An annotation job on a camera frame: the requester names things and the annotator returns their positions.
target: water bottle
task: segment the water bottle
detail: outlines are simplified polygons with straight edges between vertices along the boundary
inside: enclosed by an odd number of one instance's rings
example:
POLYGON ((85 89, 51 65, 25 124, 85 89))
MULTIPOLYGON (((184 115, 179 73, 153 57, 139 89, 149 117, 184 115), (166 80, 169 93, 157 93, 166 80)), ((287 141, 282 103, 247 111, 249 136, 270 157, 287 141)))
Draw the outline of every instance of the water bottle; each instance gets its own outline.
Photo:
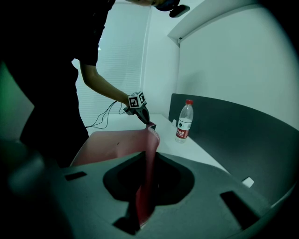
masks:
POLYGON ((179 115, 178 127, 176 132, 176 142, 184 143, 187 140, 189 129, 193 120, 193 100, 186 100, 186 105, 179 115))

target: dark gray partition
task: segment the dark gray partition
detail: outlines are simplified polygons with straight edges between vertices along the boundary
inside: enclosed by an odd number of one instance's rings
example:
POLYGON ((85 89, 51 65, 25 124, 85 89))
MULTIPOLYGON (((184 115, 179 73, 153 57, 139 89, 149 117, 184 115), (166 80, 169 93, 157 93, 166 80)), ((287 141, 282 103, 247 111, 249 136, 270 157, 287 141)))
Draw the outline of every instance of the dark gray partition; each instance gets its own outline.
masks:
POLYGON ((186 99, 194 101, 189 136, 237 179, 271 204, 296 182, 299 131, 261 111, 208 97, 172 94, 169 120, 178 120, 186 99))

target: bottle label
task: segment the bottle label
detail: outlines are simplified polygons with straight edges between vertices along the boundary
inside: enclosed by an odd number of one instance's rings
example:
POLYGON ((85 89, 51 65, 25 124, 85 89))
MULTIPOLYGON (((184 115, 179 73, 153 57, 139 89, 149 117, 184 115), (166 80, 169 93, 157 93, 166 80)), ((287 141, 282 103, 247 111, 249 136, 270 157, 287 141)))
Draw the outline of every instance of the bottle label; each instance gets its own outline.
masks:
POLYGON ((176 136, 181 139, 187 138, 190 127, 191 127, 191 123, 186 123, 179 120, 176 136))

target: person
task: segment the person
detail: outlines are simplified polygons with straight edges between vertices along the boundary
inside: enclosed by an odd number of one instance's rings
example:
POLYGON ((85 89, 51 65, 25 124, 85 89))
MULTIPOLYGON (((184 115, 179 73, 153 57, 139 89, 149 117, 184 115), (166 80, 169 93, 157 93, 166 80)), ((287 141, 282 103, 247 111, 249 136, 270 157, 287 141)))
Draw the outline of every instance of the person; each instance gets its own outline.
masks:
MULTIPOLYGON (((164 0, 130 0, 156 6, 164 0)), ((88 138, 78 109, 76 80, 80 61, 83 80, 97 93, 128 105, 128 95, 96 69, 98 44, 115 0, 67 6, 20 4, 2 8, 3 58, 11 75, 33 103, 20 140, 68 167, 88 138)))

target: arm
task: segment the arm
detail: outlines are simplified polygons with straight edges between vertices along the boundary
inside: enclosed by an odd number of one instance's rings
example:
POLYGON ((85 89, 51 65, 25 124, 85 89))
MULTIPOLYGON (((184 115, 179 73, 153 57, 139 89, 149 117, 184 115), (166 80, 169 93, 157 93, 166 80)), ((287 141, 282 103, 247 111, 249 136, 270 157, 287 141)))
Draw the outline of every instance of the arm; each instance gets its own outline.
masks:
POLYGON ((129 105, 128 95, 119 89, 115 88, 109 82, 107 82, 97 72, 97 69, 93 65, 86 65, 80 62, 80 69, 84 83, 94 90, 95 92, 114 99, 116 101, 124 103, 126 106, 129 105))

